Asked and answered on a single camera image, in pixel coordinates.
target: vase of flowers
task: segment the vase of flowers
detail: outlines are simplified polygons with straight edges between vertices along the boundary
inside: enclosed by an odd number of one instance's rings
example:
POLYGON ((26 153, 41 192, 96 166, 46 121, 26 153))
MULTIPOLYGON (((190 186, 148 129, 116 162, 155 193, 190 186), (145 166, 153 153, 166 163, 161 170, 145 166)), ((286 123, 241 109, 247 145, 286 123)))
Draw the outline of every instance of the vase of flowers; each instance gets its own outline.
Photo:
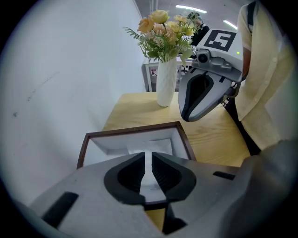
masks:
POLYGON ((176 15, 176 21, 168 21, 168 12, 156 10, 148 18, 143 18, 139 23, 138 31, 126 27, 125 30, 139 40, 144 56, 159 60, 156 93, 157 103, 160 106, 169 106, 176 87, 177 62, 180 56, 183 65, 185 59, 192 55, 190 46, 192 36, 200 28, 195 23, 195 17, 176 15))

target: open box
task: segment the open box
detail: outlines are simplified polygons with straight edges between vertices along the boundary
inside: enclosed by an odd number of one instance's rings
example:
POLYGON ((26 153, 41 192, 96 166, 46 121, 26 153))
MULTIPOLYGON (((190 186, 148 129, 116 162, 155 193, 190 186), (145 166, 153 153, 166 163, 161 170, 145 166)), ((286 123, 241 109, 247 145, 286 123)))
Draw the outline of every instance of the open box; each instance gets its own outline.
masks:
POLYGON ((164 193, 152 173, 152 152, 163 152, 183 159, 196 160, 180 122, 176 121, 87 133, 81 148, 77 169, 140 152, 146 154, 146 172, 142 179, 140 194, 146 198, 147 203, 160 203, 165 200, 164 193))

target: camera lens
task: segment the camera lens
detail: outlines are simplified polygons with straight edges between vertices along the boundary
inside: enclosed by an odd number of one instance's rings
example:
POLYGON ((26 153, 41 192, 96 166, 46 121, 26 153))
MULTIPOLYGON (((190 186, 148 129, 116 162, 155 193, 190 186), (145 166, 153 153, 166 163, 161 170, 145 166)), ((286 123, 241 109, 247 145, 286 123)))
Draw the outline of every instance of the camera lens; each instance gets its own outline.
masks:
POLYGON ((208 60, 208 57, 205 54, 200 54, 198 58, 201 63, 206 63, 208 60))

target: person in black shirt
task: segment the person in black shirt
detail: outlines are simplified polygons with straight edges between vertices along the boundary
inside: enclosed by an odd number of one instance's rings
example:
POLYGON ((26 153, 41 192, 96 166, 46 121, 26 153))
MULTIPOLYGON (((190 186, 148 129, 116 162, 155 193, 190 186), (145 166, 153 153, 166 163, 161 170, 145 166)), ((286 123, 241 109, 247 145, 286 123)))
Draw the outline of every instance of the person in black shirt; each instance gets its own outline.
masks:
POLYGON ((194 19, 195 22, 200 26, 200 30, 195 33, 191 39, 192 39, 192 46, 197 46, 197 44, 199 44, 199 42, 203 39, 203 37, 205 36, 205 34, 209 31, 209 27, 203 23, 203 20, 200 16, 199 13, 190 13, 187 18, 189 19, 194 19))

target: table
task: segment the table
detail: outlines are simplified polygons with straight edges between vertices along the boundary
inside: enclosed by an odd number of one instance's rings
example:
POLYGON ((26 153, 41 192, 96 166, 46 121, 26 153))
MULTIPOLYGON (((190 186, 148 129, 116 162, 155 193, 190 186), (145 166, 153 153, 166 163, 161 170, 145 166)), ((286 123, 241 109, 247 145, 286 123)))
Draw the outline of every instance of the table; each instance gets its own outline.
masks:
MULTIPOLYGON (((181 77, 181 66, 182 66, 182 61, 180 57, 177 57, 177 65, 179 66, 179 79, 181 77)), ((191 66, 192 60, 186 60, 186 66, 191 66)), ((145 58, 144 65, 146 67, 146 75, 147 75, 147 82, 149 86, 149 92, 152 92, 152 84, 151 84, 151 73, 150 73, 150 67, 158 66, 159 61, 158 60, 152 60, 149 63, 149 59, 145 58)))
MULTIPOLYGON (((186 122, 180 116, 178 93, 169 107, 157 104, 156 93, 123 94, 110 114, 103 130, 115 130, 180 121, 190 141, 197 161, 218 165, 240 166, 249 151, 233 119, 222 105, 196 122, 186 122)), ((161 230, 164 209, 147 211, 161 230)))

